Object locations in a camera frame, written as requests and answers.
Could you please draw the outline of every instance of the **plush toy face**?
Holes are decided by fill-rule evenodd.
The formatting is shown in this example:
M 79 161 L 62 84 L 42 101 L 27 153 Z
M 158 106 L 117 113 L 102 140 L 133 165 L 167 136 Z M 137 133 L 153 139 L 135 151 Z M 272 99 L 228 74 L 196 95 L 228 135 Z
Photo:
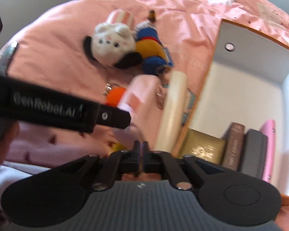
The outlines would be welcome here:
M 126 54 L 135 52 L 136 43 L 133 33 L 123 23 L 101 23 L 92 36 L 91 52 L 101 64 L 114 66 Z

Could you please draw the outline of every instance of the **white plush toy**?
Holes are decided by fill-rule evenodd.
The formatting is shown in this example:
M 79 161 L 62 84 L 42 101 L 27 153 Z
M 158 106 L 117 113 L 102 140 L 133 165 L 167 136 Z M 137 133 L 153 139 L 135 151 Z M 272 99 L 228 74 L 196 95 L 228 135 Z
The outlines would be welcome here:
M 85 52 L 104 66 L 125 69 L 138 65 L 142 57 L 136 50 L 132 29 L 134 18 L 122 9 L 113 11 L 106 22 L 95 27 L 92 37 L 84 41 Z

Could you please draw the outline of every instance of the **cream cylinder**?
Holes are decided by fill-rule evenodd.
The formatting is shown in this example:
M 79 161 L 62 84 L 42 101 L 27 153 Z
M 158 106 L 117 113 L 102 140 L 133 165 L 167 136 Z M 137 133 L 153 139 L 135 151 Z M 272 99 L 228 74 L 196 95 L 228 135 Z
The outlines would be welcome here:
M 172 71 L 166 95 L 160 127 L 153 150 L 171 153 L 176 144 L 187 93 L 188 77 L 185 73 Z

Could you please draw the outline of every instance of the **metal screw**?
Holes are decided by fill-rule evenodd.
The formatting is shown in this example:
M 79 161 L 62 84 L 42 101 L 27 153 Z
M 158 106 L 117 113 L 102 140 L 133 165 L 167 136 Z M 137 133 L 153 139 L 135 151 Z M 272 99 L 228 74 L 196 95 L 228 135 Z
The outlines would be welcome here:
M 140 189 L 143 189 L 146 185 L 144 183 L 137 184 L 137 187 Z
M 107 188 L 107 185 L 105 185 L 105 184 L 103 184 L 103 183 L 95 183 L 94 185 L 93 185 L 93 189 L 95 190 L 95 191 L 103 191 L 103 190 L 105 190 Z
M 102 119 L 106 121 L 108 118 L 108 114 L 106 112 L 102 113 Z
M 189 190 L 192 188 L 192 184 L 190 184 L 189 182 L 183 181 L 183 182 L 179 182 L 176 187 L 179 190 Z

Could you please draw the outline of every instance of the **pink bed sheet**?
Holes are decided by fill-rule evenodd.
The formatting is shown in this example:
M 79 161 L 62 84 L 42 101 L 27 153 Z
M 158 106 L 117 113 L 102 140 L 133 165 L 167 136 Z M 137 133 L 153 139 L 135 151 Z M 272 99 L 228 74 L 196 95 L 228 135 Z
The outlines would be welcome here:
M 195 94 L 209 67 L 223 18 L 289 46 L 289 15 L 266 0 L 76 0 L 47 11 L 11 39 L 19 42 L 19 49 L 8 75 L 103 103 L 106 73 L 86 58 L 82 42 L 118 8 L 130 11 L 136 23 L 144 21 L 150 9 L 156 11 L 157 30 L 170 50 L 174 69 L 189 76 L 189 88 Z M 109 69 L 112 82 L 122 86 L 140 73 L 140 68 Z M 112 130 L 102 126 L 91 135 L 80 135 L 20 123 L 7 160 L 54 167 L 89 153 L 107 155 L 108 144 L 115 141 Z

